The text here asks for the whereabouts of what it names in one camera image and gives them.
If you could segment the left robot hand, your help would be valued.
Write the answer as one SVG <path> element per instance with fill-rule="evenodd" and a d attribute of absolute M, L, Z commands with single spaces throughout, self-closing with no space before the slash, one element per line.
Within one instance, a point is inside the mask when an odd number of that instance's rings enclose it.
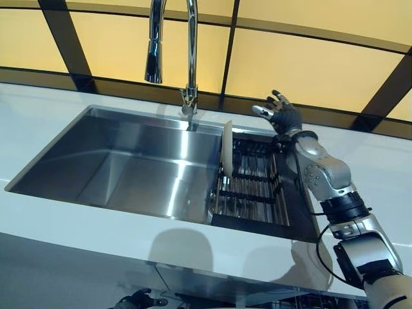
<path fill-rule="evenodd" d="M 136 291 L 133 295 L 128 295 L 119 300 L 114 309 L 119 308 L 134 308 L 146 309 L 152 307 L 165 307 L 168 305 L 167 299 L 154 299 L 150 296 L 152 290 L 150 288 L 143 288 Z"/>

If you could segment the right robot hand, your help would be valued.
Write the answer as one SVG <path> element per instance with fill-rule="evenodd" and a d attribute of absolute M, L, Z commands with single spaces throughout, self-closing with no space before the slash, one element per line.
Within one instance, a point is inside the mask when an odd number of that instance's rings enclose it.
<path fill-rule="evenodd" d="M 289 135 L 292 131 L 302 130 L 303 120 L 299 110 L 282 93 L 273 89 L 267 103 L 274 108 L 253 105 L 252 112 L 267 120 L 277 134 Z"/>

